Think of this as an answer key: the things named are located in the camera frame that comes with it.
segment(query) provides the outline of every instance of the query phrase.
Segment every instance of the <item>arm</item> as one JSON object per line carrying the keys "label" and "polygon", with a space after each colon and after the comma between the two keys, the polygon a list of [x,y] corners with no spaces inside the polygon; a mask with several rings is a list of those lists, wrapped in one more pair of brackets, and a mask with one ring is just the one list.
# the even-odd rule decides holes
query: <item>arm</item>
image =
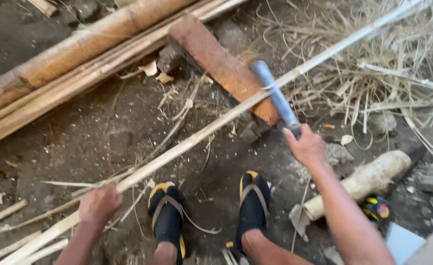
{"label": "arm", "polygon": [[89,192],[81,199],[78,224],[69,244],[55,265],[85,265],[108,220],[122,205],[122,195],[111,183]]}
{"label": "arm", "polygon": [[380,233],[337,180],[326,160],[326,147],[321,137],[307,124],[302,124],[299,141],[288,129],[284,129],[284,135],[293,154],[308,168],[318,187],[326,221],[343,260],[356,265],[394,265]]}

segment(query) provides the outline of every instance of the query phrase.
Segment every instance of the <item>forearm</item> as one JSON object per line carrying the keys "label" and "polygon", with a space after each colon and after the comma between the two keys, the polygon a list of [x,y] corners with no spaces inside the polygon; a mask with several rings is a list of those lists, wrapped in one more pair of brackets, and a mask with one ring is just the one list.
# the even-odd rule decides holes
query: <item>forearm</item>
{"label": "forearm", "polygon": [[336,247],[347,264],[395,264],[380,233],[350,198],[332,167],[310,168],[323,199],[326,220]]}
{"label": "forearm", "polygon": [[69,244],[55,265],[86,265],[90,252],[103,228],[103,225],[79,223]]}

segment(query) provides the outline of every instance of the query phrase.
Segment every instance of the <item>left hand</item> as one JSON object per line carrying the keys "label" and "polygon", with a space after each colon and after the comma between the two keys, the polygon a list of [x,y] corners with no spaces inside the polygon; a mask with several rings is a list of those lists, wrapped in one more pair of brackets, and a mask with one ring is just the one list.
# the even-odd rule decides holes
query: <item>left hand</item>
{"label": "left hand", "polygon": [[105,226],[120,209],[123,196],[116,190],[116,184],[110,183],[87,193],[81,199],[79,217],[81,223]]}

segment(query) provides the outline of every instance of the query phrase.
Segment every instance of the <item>rock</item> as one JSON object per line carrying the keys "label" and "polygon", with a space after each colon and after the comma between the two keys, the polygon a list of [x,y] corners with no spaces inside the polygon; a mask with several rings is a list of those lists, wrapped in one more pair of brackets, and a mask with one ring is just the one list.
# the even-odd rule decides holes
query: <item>rock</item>
{"label": "rock", "polygon": [[385,134],[385,132],[391,132],[396,128],[396,119],[388,111],[385,111],[385,116],[382,112],[372,113],[369,115],[369,125],[373,135]]}
{"label": "rock", "polygon": [[84,22],[95,21],[96,15],[98,14],[98,3],[96,1],[89,1],[78,7],[78,19]]}
{"label": "rock", "polygon": [[[354,160],[354,157],[349,153],[349,151],[341,145],[334,143],[326,144],[326,154],[328,158],[328,163],[332,166],[344,163],[347,161]],[[310,172],[303,166],[298,160],[290,163],[289,167],[295,168],[295,172],[299,177],[300,182],[303,184],[310,177]]]}
{"label": "rock", "polygon": [[133,142],[133,134],[129,129],[113,130],[108,133],[110,144],[110,159],[114,163],[121,163],[128,155],[128,149]]}
{"label": "rock", "polygon": [[238,55],[246,47],[246,33],[232,21],[224,21],[219,25],[215,31],[216,38],[232,55]]}
{"label": "rock", "polygon": [[167,45],[164,47],[164,49],[159,51],[159,61],[157,61],[157,68],[159,68],[161,72],[168,74],[182,63],[184,63],[184,58],[171,46]]}
{"label": "rock", "polygon": [[61,12],[62,21],[67,24],[69,27],[76,27],[79,24],[77,20],[78,14],[77,9],[74,7],[70,7],[66,9],[64,12]]}

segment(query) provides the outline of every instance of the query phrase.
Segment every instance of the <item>machete handle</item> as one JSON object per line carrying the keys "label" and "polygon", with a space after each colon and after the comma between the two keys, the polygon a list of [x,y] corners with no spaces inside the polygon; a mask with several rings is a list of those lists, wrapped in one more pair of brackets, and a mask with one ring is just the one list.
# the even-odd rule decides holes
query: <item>machete handle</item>
{"label": "machete handle", "polygon": [[289,129],[293,133],[297,141],[300,140],[300,138],[302,137],[302,125],[299,122],[288,124],[287,129]]}

